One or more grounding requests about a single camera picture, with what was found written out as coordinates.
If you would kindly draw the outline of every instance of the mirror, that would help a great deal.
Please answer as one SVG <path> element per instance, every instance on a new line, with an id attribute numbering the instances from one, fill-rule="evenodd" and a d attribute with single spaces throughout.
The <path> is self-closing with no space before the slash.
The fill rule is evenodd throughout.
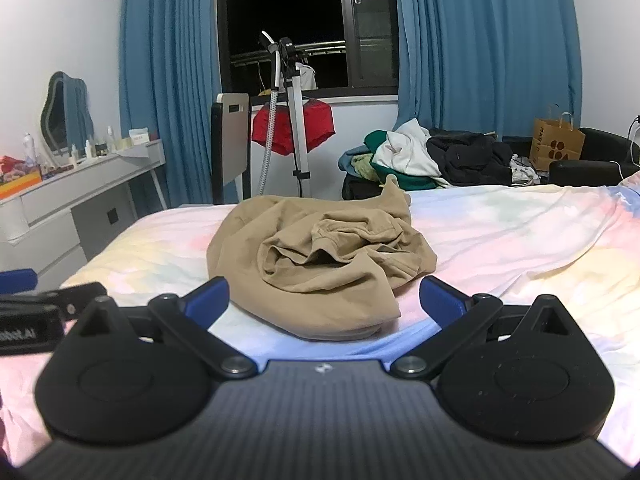
<path id="1" fill-rule="evenodd" d="M 49 149 L 62 156 L 72 145 L 82 150 L 94 136 L 94 123 L 87 105 L 86 84 L 82 79 L 56 72 L 49 79 L 47 99 L 40 120 L 42 137 Z"/>

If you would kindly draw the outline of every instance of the gray ribbed panel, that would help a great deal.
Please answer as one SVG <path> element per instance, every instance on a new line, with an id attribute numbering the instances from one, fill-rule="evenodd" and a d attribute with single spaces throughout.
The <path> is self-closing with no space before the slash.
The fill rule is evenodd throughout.
<path id="1" fill-rule="evenodd" d="M 137 447 L 55 442 L 33 480 L 613 480 L 627 471 L 595 441 L 556 450 L 494 444 L 453 423 L 423 383 L 378 362 L 271 362 L 225 383 L 176 433 Z"/>

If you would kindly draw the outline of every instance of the bed sheet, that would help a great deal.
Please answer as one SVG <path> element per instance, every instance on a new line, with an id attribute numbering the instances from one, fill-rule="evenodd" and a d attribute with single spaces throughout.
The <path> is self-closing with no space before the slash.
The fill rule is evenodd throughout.
<path id="1" fill-rule="evenodd" d="M 556 294 L 616 382 L 600 441 L 640 460 L 640 178 L 615 188 L 468 187 L 412 192 L 413 225 L 438 255 L 435 275 L 467 294 L 529 303 Z M 97 280 L 121 306 L 161 292 L 185 294 L 207 279 L 206 247 L 232 206 L 169 210 L 143 218 L 68 280 Z M 269 359 L 366 359 L 385 365 L 438 331 L 418 300 L 419 280 L 398 290 L 401 317 L 356 342 L 310 342 L 233 305 L 210 332 L 263 367 Z M 0 363 L 4 448 L 23 462 L 46 442 L 33 413 L 33 381 L 47 356 Z"/>

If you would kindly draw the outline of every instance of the black garment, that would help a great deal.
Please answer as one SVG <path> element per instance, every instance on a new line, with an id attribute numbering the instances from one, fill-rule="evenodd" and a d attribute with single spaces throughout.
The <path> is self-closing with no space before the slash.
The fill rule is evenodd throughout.
<path id="1" fill-rule="evenodd" d="M 381 193 L 382 188 L 379 183 L 366 180 L 365 178 L 358 178 L 349 173 L 347 173 L 342 183 L 343 200 L 363 200 L 365 198 L 378 196 Z"/>
<path id="2" fill-rule="evenodd" d="M 511 185 L 513 152 L 492 136 L 449 132 L 427 140 L 427 151 L 442 177 L 454 186 Z"/>

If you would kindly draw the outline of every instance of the white logo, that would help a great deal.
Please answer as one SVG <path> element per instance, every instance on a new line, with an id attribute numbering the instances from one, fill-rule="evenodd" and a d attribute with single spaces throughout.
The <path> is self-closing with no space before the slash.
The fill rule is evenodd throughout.
<path id="1" fill-rule="evenodd" d="M 36 331 L 34 328 L 25 328 L 24 330 L 0 330 L 0 342 L 25 341 L 27 339 L 36 339 Z"/>
<path id="2" fill-rule="evenodd" d="M 314 370 L 319 374 L 328 373 L 333 369 L 334 367 L 332 367 L 329 363 L 322 363 L 321 365 L 318 365 L 316 368 L 314 368 Z"/>

